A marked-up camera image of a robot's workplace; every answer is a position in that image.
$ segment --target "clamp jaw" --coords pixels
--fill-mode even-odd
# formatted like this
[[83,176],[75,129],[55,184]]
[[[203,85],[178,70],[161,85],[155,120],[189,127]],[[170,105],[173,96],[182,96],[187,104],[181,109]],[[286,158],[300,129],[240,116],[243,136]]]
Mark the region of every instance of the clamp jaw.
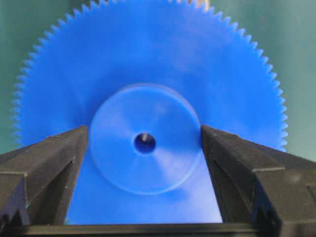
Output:
[[0,156],[0,233],[316,236],[316,163],[207,125],[201,134],[222,224],[63,226],[87,146],[82,126]]

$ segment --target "green background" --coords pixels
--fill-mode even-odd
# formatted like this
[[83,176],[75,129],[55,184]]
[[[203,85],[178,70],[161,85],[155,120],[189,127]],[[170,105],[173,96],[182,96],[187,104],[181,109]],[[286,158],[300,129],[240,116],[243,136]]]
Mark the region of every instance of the green background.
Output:
[[[0,153],[16,148],[10,101],[23,60],[44,30],[83,2],[89,1],[0,0]],[[286,99],[286,149],[316,161],[316,1],[212,0],[211,5],[237,21],[264,49]]]

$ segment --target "gear teeth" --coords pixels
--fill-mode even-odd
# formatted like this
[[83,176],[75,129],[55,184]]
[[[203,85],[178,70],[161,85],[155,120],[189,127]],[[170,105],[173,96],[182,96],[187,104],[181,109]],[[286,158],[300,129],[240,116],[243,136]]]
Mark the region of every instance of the gear teeth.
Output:
[[47,45],[48,45],[48,40],[47,40],[47,39],[39,38],[39,42],[40,42],[41,45],[43,45],[43,46],[47,46]]
[[285,99],[283,97],[280,97],[280,104],[283,104],[285,102]]
[[17,106],[17,107],[20,107],[20,106],[21,106],[21,100],[20,100],[20,99],[14,99],[14,100],[12,100],[11,102],[12,102],[12,104],[13,104],[14,106]]
[[40,53],[43,50],[43,47],[35,44],[35,45],[33,45],[33,49],[35,52]]
[[275,80],[275,78],[277,77],[277,74],[276,73],[274,73],[274,72],[270,72],[270,77],[271,77],[271,79],[272,80]]
[[35,61],[37,58],[38,58],[38,55],[36,53],[28,53],[28,56],[33,60]]
[[252,46],[253,50],[256,50],[256,48],[258,47],[258,42],[252,42],[251,46]]
[[278,95],[278,96],[280,96],[280,95],[283,94],[283,90],[280,89],[280,88],[277,88],[277,89],[276,89],[276,92],[277,92],[277,95]]
[[66,22],[63,21],[62,19],[58,19],[58,24],[59,24],[60,27],[65,27]]
[[20,83],[16,83],[16,85],[18,85],[18,84],[23,84],[24,85],[25,82],[27,81],[27,77],[25,75],[20,75],[17,78],[20,81]]
[[226,26],[229,26],[230,22],[231,22],[231,18],[229,16],[225,17],[225,19],[223,20],[226,24]]
[[16,90],[12,93],[12,95],[17,99],[21,99],[23,97],[23,92],[20,90]]
[[281,139],[281,145],[282,146],[285,146],[287,144],[287,141],[283,138],[283,139]]
[[29,69],[29,68],[21,68],[20,71],[21,71],[21,73],[23,73],[25,75],[29,75],[31,69]]
[[281,129],[287,129],[287,128],[288,128],[288,124],[285,122],[282,122]]
[[68,22],[71,22],[74,18],[69,13],[66,13],[66,19],[67,19]]
[[81,10],[82,10],[82,12],[88,12],[89,8],[85,4],[82,4],[81,5]]
[[241,29],[239,29],[238,30],[238,34],[241,36],[241,37],[243,37],[243,35],[245,34],[245,29],[244,28],[241,28]]
[[23,91],[23,90],[24,90],[24,87],[25,87],[25,84],[24,84],[24,83],[16,83],[16,84],[14,84],[14,88],[15,88],[16,90]]
[[285,121],[288,119],[288,116],[286,114],[282,114],[281,121]]
[[206,12],[209,13],[209,14],[211,14],[211,15],[214,15],[215,8],[212,6],[212,7],[210,7]]
[[24,60],[23,63],[29,68],[31,68],[34,65],[34,62],[31,60]]
[[280,81],[278,81],[278,80],[273,80],[273,81],[272,81],[272,84],[273,84],[273,88],[277,88],[277,87],[280,85]]
[[100,1],[99,1],[99,5],[100,5],[100,6],[107,6],[108,4],[107,4],[106,1],[100,0]]
[[202,3],[198,6],[198,8],[201,9],[202,12],[206,12],[206,11],[207,11],[206,3],[205,3],[205,2],[202,2]]
[[20,118],[19,118],[19,114],[20,114],[20,109],[18,107],[14,107],[10,109],[10,112],[13,114],[10,117],[10,120],[13,122],[13,126],[15,128],[19,128],[20,127]]
[[257,49],[257,55],[259,57],[261,57],[262,54],[263,54],[263,50],[262,49]]
[[286,131],[282,131],[281,132],[281,137],[284,138],[284,137],[287,137],[288,136],[288,133]]
[[281,113],[284,113],[285,111],[287,111],[287,107],[285,107],[284,105],[281,105]]
[[91,9],[98,8],[98,4],[94,0],[92,0],[90,2],[90,7],[91,7]]
[[232,23],[232,29],[236,31],[237,28],[238,28],[238,23],[237,22]]
[[245,36],[245,40],[247,43],[250,43],[252,36],[251,35],[247,35]]
[[267,63],[268,59],[269,59],[268,57],[261,57],[263,65],[265,65]]
[[214,17],[217,18],[218,20],[222,20],[222,16],[223,16],[223,12],[222,11],[219,11],[217,12]]
[[74,9],[74,16],[79,17],[81,15],[81,12],[78,9]]
[[51,32],[49,32],[49,31],[44,31],[44,35],[45,35],[46,38],[49,39],[49,40],[50,40],[51,38],[53,38],[53,36],[54,36],[54,35],[53,35]]
[[271,64],[268,64],[266,66],[266,70],[267,70],[266,72],[269,73],[272,70],[272,68],[273,68],[273,66]]
[[57,26],[55,26],[55,25],[52,25],[52,26],[51,26],[51,29],[52,29],[52,31],[53,31],[55,34],[57,34],[57,33],[60,32],[60,28],[57,27]]

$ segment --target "spur gear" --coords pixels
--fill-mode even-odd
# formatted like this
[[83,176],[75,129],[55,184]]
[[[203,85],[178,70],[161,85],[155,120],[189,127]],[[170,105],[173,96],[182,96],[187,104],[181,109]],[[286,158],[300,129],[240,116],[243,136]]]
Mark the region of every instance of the spur gear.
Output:
[[200,126],[286,144],[279,82],[244,31],[195,2],[101,0],[45,32],[15,127],[26,146],[89,126],[73,224],[221,221]]

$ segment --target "center hole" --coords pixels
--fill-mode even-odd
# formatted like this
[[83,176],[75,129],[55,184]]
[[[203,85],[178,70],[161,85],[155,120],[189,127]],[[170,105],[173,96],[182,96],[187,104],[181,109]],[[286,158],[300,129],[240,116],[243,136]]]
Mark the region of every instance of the center hole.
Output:
[[135,138],[134,144],[137,151],[149,153],[155,149],[156,141],[149,133],[141,133]]

